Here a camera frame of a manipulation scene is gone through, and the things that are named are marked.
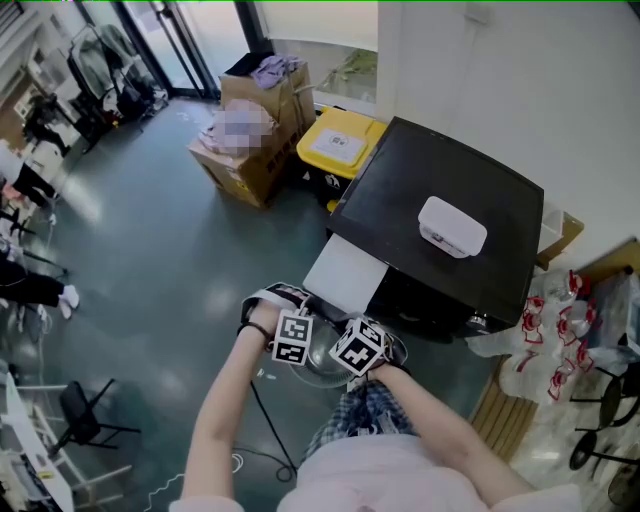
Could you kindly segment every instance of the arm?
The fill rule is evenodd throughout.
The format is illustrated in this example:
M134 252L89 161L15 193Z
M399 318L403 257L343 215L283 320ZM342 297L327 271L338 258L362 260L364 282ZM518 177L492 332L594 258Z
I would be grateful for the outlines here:
M275 332L279 308L261 301L251 321ZM191 438L182 498L223 496L233 499L231 452L242 418L251 377L266 340L245 327L202 404Z
M407 413L427 451L471 480L488 507L534 490L491 452L469 423L405 372L385 364L373 374Z

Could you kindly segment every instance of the white t-shirt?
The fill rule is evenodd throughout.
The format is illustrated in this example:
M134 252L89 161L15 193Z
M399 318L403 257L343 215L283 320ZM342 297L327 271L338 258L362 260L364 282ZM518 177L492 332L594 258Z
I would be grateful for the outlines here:
M170 512L243 512L227 498L195 496ZM278 512L487 512L471 482L439 467L420 439L406 435L350 437L329 443L298 470L297 487ZM580 512L578 487L564 485L515 496L492 512Z
M0 174L2 174L9 185L13 185L22 169L22 158L9 149L9 143L5 139L0 139Z

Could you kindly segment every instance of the purple cloth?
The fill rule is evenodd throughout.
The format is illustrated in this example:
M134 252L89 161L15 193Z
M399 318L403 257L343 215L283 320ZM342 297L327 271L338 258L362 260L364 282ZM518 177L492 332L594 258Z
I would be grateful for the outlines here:
M289 68L289 73L292 73L302 64L304 64L304 60L300 57L273 55L264 59L258 68L251 72L251 76L260 89L271 89L278 85L286 74L286 66Z

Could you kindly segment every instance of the person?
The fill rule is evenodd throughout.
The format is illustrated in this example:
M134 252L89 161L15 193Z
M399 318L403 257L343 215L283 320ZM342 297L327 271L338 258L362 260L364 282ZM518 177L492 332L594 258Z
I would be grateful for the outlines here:
M18 304L42 304L59 308L68 320L80 304L76 287L65 285L53 277L28 272L15 261L0 259L0 299Z
M56 199L58 194L40 175L25 164L16 155L5 139L0 139L0 174L7 183L21 194L27 196L40 208L46 206L47 200L36 189L40 189L49 199Z
M48 98L37 95L29 100L31 110L27 114L22 132L27 140L36 138L38 141L46 141L54 144L60 151L60 156L64 158L71 149L67 146L60 135L53 131L47 124L56 117L55 105L57 97L52 94Z
M266 346L264 333L273 335L278 316L279 308L262 300L250 313L255 325L245 323L239 331L198 414L182 495L170 512L243 510L234 501L233 443ZM383 363L369 374L371 380L343 395L332 419L314 436L297 486L279 512L581 509L576 486L534 490L469 423L401 368ZM377 430L376 435L357 435L363 425L364 433Z

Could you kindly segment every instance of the plaid shorts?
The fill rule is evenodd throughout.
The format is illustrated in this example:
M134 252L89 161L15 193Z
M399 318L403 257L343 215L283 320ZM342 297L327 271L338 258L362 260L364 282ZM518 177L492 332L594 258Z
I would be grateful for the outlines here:
M331 419L314 434L302 460L337 439L391 433L417 435L391 391L381 382L366 382L340 397Z

